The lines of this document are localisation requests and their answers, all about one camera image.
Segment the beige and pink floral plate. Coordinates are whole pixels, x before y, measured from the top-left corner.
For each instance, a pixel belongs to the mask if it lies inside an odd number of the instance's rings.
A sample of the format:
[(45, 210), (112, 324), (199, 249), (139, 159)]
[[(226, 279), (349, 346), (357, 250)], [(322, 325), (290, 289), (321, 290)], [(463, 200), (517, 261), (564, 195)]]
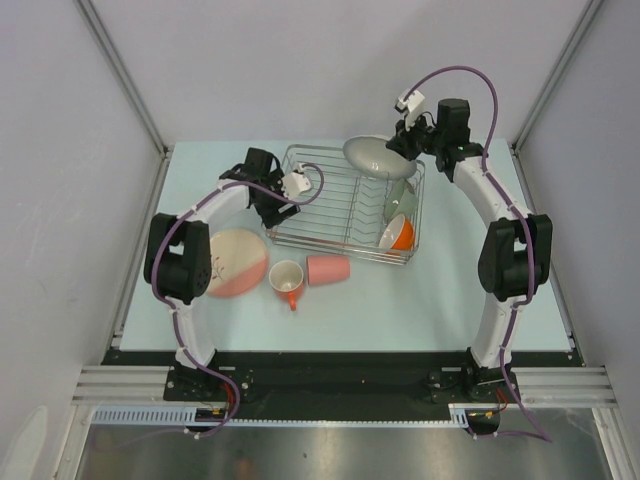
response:
[(211, 279), (206, 293), (232, 298), (255, 288), (264, 278), (269, 252), (264, 241), (246, 229), (217, 232), (210, 239)]

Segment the metal wire dish rack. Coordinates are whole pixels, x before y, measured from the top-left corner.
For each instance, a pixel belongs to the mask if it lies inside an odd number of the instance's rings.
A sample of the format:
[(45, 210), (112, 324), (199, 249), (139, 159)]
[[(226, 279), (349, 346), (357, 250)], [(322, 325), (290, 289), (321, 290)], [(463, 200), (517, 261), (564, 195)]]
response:
[(281, 160), (288, 173), (300, 164), (313, 163), (323, 177), (310, 168), (306, 175), (320, 195), (310, 204), (265, 233), (277, 245), (307, 249), (326, 254), (342, 254), (364, 260), (404, 265), (417, 252), (420, 241), (425, 165), (417, 162), (417, 171), (409, 178), (417, 197), (416, 210), (409, 217), (414, 243), (406, 251), (379, 246), (387, 226), (384, 207), (394, 182), (367, 178), (354, 170), (338, 147), (292, 144)]

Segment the pink plastic cup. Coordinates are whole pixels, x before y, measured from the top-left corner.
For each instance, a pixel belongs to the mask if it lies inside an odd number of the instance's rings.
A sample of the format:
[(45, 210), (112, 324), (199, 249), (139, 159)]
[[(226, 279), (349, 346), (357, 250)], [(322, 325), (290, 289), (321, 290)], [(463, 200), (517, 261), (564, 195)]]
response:
[(350, 277), (350, 262), (344, 256), (312, 255), (306, 258), (308, 283), (321, 286), (344, 281)]

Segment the green bowl brown rim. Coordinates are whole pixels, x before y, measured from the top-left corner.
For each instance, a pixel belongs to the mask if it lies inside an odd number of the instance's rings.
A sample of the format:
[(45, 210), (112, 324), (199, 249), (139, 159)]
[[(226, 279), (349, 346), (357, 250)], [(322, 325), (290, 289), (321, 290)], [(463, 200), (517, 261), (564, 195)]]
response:
[(413, 185), (406, 179), (394, 183), (385, 203), (383, 217), (390, 222), (398, 215), (410, 218), (417, 209), (418, 197)]

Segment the large white grey-rimmed plate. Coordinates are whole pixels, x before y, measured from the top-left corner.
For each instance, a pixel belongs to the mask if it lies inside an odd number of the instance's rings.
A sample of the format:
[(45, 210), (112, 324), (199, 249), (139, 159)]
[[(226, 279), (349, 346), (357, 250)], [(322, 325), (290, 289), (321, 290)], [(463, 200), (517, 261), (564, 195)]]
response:
[(387, 139), (379, 136), (356, 136), (342, 148), (346, 161), (366, 177), (396, 181), (408, 179), (417, 171), (417, 162), (407, 160), (386, 147)]

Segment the white and orange bowl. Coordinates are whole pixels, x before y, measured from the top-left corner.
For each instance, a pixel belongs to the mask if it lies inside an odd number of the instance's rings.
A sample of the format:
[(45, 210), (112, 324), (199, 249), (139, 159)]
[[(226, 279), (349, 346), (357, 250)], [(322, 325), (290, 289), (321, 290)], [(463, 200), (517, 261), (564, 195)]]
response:
[(409, 218), (398, 214), (386, 226), (382, 233), (378, 247), (384, 250), (408, 251), (413, 248), (415, 230)]

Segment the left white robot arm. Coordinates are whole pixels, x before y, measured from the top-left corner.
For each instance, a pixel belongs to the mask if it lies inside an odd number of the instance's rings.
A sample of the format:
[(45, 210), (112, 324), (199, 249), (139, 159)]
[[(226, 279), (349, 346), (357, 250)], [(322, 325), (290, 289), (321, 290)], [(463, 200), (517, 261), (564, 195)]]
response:
[(203, 199), (181, 214), (152, 217), (143, 276), (154, 297), (169, 309), (178, 343), (176, 360), (191, 368), (185, 385), (197, 398), (210, 399), (221, 387), (220, 374), (208, 367), (216, 347), (193, 319), (194, 300), (205, 294), (212, 278), (210, 237), (250, 208), (264, 227), (278, 226), (309, 203), (300, 196), (311, 189), (304, 165), (286, 173), (274, 154), (251, 147), (245, 160), (222, 173)]

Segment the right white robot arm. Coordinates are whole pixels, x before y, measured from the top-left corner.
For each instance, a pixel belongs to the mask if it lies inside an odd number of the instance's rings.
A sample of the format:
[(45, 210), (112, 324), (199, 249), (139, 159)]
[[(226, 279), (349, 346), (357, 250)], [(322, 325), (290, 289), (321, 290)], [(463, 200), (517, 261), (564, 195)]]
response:
[(548, 216), (520, 208), (492, 172), (489, 146), (470, 139), (468, 101), (440, 101), (433, 125), (420, 93), (400, 96), (395, 108), (402, 118), (387, 149), (408, 161), (433, 156), (437, 170), (467, 196), (486, 226), (477, 267), (486, 300), (458, 380), (469, 399), (484, 401), (513, 384), (514, 332), (522, 310), (549, 278), (553, 225)]

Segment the orange mug white inside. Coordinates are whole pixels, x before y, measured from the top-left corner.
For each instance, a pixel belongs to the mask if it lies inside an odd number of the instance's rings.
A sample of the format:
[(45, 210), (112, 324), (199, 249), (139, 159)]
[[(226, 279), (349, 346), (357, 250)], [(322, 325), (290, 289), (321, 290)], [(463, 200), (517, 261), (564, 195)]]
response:
[(297, 303), (305, 288), (302, 266), (292, 260), (283, 260), (273, 265), (268, 280), (274, 293), (284, 301), (291, 311), (297, 310)]

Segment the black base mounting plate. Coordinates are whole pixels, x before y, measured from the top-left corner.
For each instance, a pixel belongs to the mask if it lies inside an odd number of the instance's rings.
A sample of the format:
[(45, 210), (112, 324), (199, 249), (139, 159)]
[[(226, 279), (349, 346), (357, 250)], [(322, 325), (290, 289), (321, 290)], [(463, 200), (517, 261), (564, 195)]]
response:
[(199, 422), (233, 405), (238, 420), (412, 422), (443, 420), (454, 403), (514, 406), (525, 399), (528, 372), (548, 376), (577, 367), (574, 352), (517, 352), (506, 368), (477, 370), (466, 352), (251, 353), (221, 352), (209, 367), (234, 386), (182, 367), (172, 353), (111, 349), (105, 366), (164, 367), (161, 397), (195, 403)]

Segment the right aluminium frame post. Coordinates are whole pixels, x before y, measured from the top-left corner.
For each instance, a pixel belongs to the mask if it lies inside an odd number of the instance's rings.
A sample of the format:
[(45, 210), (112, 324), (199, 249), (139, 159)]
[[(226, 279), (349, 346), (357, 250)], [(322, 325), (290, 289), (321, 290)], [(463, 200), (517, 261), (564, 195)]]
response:
[(606, 1), (604, 0), (589, 0), (586, 2), (549, 74), (547, 75), (541, 90), (529, 109), (521, 128), (512, 142), (512, 148), (515, 152), (520, 152), (526, 144), (536, 124), (549, 105), (553, 95), (560, 87), (564, 77), (568, 74), (574, 58), (578, 54), (583, 42), (589, 35), (590, 30), (605, 5)]

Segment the aluminium frame post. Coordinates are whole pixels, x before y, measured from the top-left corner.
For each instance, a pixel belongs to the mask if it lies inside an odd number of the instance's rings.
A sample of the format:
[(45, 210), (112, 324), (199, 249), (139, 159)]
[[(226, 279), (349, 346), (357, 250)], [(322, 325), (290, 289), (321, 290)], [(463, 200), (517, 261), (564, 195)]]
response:
[(521, 128), (512, 142), (512, 148), (515, 152), (520, 152), (526, 144), (536, 124), (549, 105), (553, 95), (560, 87), (564, 77), (568, 74), (574, 58), (578, 54), (583, 42), (589, 35), (590, 30), (605, 5), (606, 1), (604, 0), (589, 0), (586, 2), (549, 74), (547, 75), (541, 90), (529, 109)]
[(96, 42), (125, 99), (141, 123), (143, 131), (160, 157), (164, 158), (168, 147), (94, 2), (75, 0), (73, 4)]

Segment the aluminium front rail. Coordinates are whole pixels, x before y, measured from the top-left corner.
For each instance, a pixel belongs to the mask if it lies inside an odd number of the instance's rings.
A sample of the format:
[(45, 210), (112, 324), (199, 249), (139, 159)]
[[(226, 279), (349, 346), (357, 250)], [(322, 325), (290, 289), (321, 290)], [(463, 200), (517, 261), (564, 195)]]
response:
[(164, 402), (166, 366), (85, 366), (74, 405), (155, 405)]

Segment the left aluminium frame post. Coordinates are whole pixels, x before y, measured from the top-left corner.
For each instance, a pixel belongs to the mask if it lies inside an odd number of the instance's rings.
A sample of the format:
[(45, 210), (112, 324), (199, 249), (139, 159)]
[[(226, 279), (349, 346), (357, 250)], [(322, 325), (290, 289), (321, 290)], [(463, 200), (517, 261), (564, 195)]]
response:
[(73, 4), (96, 42), (125, 99), (141, 123), (143, 131), (160, 157), (164, 158), (168, 147), (94, 2), (75, 0)]

